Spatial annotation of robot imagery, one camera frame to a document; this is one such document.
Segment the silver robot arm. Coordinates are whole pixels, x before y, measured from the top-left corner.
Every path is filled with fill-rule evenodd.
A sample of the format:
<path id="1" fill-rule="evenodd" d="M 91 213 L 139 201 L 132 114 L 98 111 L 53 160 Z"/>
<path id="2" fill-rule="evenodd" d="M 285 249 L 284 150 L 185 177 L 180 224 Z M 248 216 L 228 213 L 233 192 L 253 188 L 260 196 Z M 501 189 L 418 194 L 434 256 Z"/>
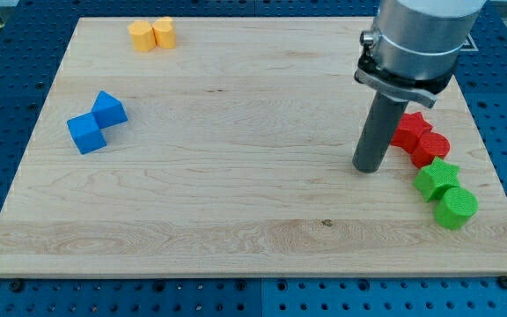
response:
<path id="1" fill-rule="evenodd" d="M 451 80 L 485 0 L 382 0 L 355 79 L 395 100 L 427 108 Z"/>

